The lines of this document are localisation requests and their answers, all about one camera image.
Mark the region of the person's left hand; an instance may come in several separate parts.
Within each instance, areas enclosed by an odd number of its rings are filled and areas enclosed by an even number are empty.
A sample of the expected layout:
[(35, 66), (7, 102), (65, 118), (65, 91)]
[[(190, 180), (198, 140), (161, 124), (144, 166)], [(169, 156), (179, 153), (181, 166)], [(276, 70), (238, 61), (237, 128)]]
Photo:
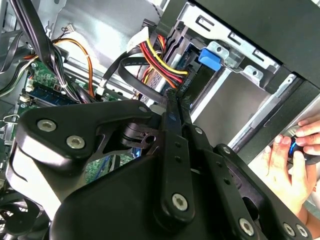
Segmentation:
[(296, 144), (303, 147), (306, 154), (320, 155), (320, 117), (314, 116), (298, 123), (299, 129), (295, 132)]

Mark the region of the person's right hand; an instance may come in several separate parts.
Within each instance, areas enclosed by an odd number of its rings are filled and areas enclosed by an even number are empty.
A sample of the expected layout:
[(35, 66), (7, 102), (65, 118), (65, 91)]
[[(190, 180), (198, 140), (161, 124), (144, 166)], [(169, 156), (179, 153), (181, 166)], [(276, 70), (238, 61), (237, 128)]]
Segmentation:
[(293, 154), (293, 167), (289, 174), (287, 162), (291, 146), (288, 136), (278, 135), (273, 146), (267, 146), (262, 153), (262, 177), (272, 192), (296, 215), (312, 193), (317, 182), (315, 165), (305, 165), (300, 151)]

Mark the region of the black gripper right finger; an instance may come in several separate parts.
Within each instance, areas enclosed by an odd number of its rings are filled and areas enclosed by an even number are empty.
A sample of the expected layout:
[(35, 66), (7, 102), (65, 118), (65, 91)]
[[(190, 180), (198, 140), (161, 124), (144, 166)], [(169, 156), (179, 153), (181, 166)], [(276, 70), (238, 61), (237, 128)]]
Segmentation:
[(195, 219), (183, 240), (310, 240), (311, 232), (228, 146), (212, 147), (179, 100), (189, 143)]

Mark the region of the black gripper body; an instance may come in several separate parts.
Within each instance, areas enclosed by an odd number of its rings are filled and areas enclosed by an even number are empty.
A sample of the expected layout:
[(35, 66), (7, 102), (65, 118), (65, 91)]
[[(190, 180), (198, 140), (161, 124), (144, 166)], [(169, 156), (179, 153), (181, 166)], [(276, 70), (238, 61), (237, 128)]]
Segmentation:
[(178, 232), (154, 216), (156, 158), (134, 160), (69, 195), (50, 226), (52, 240), (231, 240), (212, 184), (192, 172), (193, 221)]

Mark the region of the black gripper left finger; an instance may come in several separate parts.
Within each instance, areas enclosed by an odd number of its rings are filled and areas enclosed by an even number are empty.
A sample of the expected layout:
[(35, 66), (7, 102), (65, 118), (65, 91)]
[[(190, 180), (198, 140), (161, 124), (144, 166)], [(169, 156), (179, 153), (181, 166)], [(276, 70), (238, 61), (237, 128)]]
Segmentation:
[(25, 112), (18, 121), (14, 159), (34, 163), (36, 170), (29, 175), (18, 173), (29, 183), (21, 192), (42, 205), (53, 221), (63, 201), (90, 184), (84, 184), (83, 177), (88, 163), (137, 147), (142, 155), (135, 160), (157, 159), (156, 220), (163, 224), (192, 222), (190, 155), (179, 100), (174, 91), (167, 91), (161, 98), (162, 114), (138, 100)]

